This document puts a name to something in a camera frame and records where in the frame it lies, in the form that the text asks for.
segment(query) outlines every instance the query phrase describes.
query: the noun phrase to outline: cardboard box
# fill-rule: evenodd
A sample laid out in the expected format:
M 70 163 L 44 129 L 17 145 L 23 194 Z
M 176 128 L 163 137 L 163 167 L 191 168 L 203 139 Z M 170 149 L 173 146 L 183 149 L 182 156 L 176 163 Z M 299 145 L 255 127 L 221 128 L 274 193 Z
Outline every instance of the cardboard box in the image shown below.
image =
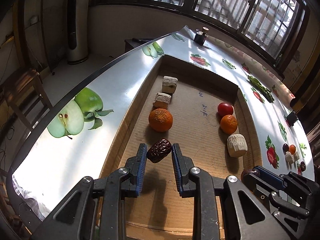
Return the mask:
M 168 132 L 158 133 L 149 127 L 148 116 L 154 109 L 156 93 L 161 92 L 164 75 L 178 78 L 178 85 L 168 106 L 173 126 Z M 221 102 L 234 106 L 236 133 L 244 135 L 248 145 L 243 157 L 231 158 L 228 154 L 228 135 L 221 131 L 217 114 Z M 129 107 L 101 176 L 123 167 L 127 158 L 136 154 L 140 143 L 151 147 L 162 138 L 179 143 L 183 155 L 191 157 L 195 166 L 212 176 L 240 177 L 243 168 L 262 164 L 257 133 L 238 86 L 209 70 L 167 55 L 154 66 Z M 193 198 L 179 196 L 170 155 L 156 164 L 147 160 L 140 196 L 126 199 L 126 221 L 127 236 L 136 239 L 192 238 Z M 224 238 L 221 212 L 219 224 L 220 238 Z

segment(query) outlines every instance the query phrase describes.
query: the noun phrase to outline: dried jujube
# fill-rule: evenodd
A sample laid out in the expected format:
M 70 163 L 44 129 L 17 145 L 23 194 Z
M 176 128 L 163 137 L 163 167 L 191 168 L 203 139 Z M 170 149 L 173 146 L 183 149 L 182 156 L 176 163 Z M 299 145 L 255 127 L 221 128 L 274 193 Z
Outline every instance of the dried jujube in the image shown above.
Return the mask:
M 306 170 L 306 164 L 304 162 L 300 162 L 300 169 L 302 172 Z
M 167 139 L 157 141 L 147 152 L 147 158 L 158 163 L 171 152 L 171 143 Z
M 249 174 L 249 173 L 256 175 L 257 177 L 260 177 L 260 171 L 258 171 L 256 169 L 245 169 L 241 173 L 241 176 L 240 176 L 241 181 L 243 181 L 244 175 Z

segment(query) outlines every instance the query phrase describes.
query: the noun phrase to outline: printed apple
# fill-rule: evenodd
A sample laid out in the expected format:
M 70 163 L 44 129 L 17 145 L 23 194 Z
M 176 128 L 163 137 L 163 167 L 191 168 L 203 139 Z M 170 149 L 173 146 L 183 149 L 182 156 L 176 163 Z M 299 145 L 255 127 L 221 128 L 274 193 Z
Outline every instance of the printed apple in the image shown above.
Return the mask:
M 155 47 L 152 44 L 149 44 L 148 46 L 143 47 L 142 51 L 147 56 L 151 56 L 153 58 L 158 57 L 158 53 L 157 53 Z
M 84 126 L 84 117 L 78 104 L 71 100 L 49 123 L 47 129 L 49 133 L 60 138 L 68 135 L 80 133 Z
M 94 125 L 89 129 L 97 129 L 102 126 L 101 116 L 106 116 L 113 112 L 112 109 L 103 110 L 101 97 L 90 88 L 82 89 L 75 97 L 75 102 L 79 105 L 85 122 L 94 120 Z
M 94 112 L 99 112 L 103 109 L 102 99 L 90 88 L 82 89 L 76 95 L 75 102 L 79 105 L 85 122 L 94 120 Z
M 159 46 L 158 43 L 154 42 L 152 43 L 153 47 L 155 48 L 158 55 L 164 55 L 163 49 Z

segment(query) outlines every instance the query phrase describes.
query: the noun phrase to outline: tangerine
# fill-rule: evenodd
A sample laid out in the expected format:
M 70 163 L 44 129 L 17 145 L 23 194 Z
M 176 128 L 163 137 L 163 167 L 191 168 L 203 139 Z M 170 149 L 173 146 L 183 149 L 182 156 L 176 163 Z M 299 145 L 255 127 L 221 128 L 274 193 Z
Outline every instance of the tangerine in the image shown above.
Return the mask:
M 166 132 L 172 127 L 173 117 L 167 109 L 157 108 L 149 114 L 149 124 L 157 132 Z
M 224 133 L 233 134 L 238 128 L 237 119 L 233 115 L 227 114 L 222 117 L 220 127 Z
M 292 144 L 289 146 L 289 152 L 294 155 L 296 153 L 296 147 Z

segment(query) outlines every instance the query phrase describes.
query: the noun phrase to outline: cherry tomato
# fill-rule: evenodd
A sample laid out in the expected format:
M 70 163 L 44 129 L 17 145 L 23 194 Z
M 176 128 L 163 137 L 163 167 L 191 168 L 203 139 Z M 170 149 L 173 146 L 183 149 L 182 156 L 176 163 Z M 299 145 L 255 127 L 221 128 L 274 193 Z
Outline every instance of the cherry tomato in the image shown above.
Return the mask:
M 227 114 L 233 114 L 233 107 L 228 103 L 220 103 L 218 105 L 218 113 L 221 117 L 224 117 Z

